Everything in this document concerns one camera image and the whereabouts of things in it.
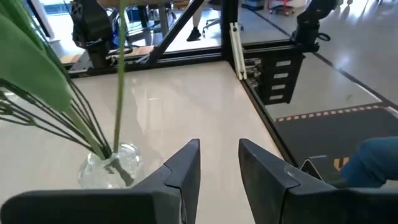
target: clear glass vase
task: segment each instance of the clear glass vase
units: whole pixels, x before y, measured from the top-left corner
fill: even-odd
[[[137,184],[141,167],[138,149],[121,143],[118,153],[104,161],[90,153],[80,167],[78,183],[83,189],[128,189]]]

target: white table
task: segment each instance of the white table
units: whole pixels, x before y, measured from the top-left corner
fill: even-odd
[[[117,76],[75,82],[111,139]],[[124,103],[121,140],[141,150],[145,175],[189,140],[200,139],[197,224],[254,223],[241,181],[238,140],[279,152],[228,63],[128,73]],[[0,122],[0,143],[1,202],[27,190],[79,188],[77,173],[87,155],[79,145],[5,122]]]

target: black shoe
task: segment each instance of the black shoe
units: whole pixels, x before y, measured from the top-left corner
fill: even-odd
[[[200,37],[201,37],[201,34],[200,34],[198,28],[194,27],[193,30],[191,31],[191,34],[189,35],[187,41],[188,42],[196,41],[196,40],[199,40]]]

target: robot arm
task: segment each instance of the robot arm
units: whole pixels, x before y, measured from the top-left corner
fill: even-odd
[[[314,46],[319,37],[319,21],[336,7],[336,0],[312,0],[307,9],[297,16],[297,29],[292,40],[296,44]]]

